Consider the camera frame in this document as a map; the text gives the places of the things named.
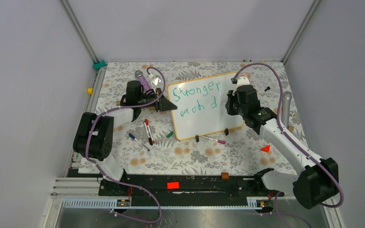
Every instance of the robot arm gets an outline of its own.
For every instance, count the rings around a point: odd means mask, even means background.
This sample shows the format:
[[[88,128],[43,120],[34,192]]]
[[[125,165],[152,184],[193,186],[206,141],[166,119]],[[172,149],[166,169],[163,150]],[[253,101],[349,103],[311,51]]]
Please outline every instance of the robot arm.
[[[320,161],[336,180],[338,180],[337,163],[331,158],[324,160],[306,148],[285,127],[281,131],[275,113],[269,108],[261,107],[257,92],[246,77],[239,77],[236,88],[229,91],[226,109],[230,115],[241,115],[246,125],[273,144],[299,174],[281,173],[270,168],[262,170],[255,176],[260,178],[266,189],[279,190],[294,195],[299,203],[307,209],[338,193],[338,189],[330,178],[309,157],[306,157],[295,147],[284,136],[283,132],[286,132],[310,156]]]

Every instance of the pink marker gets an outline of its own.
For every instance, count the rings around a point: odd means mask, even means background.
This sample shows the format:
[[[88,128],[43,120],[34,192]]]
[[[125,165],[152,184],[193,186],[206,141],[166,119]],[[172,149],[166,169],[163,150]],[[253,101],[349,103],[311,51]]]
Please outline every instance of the pink marker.
[[[216,141],[216,142],[218,142],[218,143],[220,143],[220,144],[226,144],[226,141],[223,141],[223,140],[219,140],[219,139],[211,139],[211,138],[209,138],[209,137],[206,137],[206,136],[203,136],[204,138],[207,138],[207,139],[210,139],[210,140],[212,140],[212,141]]]

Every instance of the floor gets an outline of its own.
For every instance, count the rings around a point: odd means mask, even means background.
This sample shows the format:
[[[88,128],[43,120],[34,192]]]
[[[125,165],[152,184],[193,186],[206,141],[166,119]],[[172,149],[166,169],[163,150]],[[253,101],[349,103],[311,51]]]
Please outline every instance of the floor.
[[[290,91],[285,68],[282,63],[268,62],[279,74],[284,91]],[[124,62],[108,63],[105,78],[97,101],[96,113],[101,113],[116,106],[125,94],[126,83],[135,80],[136,70],[142,70],[146,76],[146,68],[154,66],[160,69],[166,83],[186,81],[204,76],[212,76],[238,71],[246,63],[242,62]],[[250,67],[242,75],[247,76],[258,93],[262,106],[276,112],[279,100],[279,86],[273,73],[263,66]],[[302,129],[301,119],[295,102],[291,102],[289,129],[307,144]],[[155,144],[147,152],[133,142],[128,133],[132,133],[142,142],[147,141],[142,120],[148,119],[154,135]],[[233,130],[228,136],[222,133],[210,137],[225,140],[225,145],[213,141],[195,139],[178,141],[174,135],[166,135],[173,131],[170,112],[157,113],[144,108],[137,121],[114,128],[112,153],[120,165],[130,174],[189,174],[219,175],[228,172],[230,175],[251,175],[262,169],[271,167],[280,172],[295,174],[293,167],[282,154],[271,146],[268,153],[260,149],[269,145],[252,129],[243,126]],[[82,158],[79,173],[98,173],[98,170]]]

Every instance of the white wall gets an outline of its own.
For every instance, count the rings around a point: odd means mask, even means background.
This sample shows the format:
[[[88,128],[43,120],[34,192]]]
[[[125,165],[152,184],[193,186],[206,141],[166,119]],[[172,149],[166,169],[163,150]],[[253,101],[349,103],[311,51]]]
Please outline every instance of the white wall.
[[[280,61],[312,2],[69,0],[106,61]]]
[[[286,67],[312,149],[339,165],[346,227],[365,227],[365,1],[322,1]]]
[[[0,1],[0,228],[37,227],[92,79],[59,1]]]

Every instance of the silver cylinder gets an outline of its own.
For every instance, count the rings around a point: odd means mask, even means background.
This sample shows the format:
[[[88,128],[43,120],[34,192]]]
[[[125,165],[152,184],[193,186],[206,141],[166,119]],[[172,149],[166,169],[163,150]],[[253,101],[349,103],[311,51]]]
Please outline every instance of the silver cylinder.
[[[282,123],[288,128],[289,127],[289,116],[290,116],[290,102],[292,100],[292,93],[286,91],[283,93],[282,100]]]

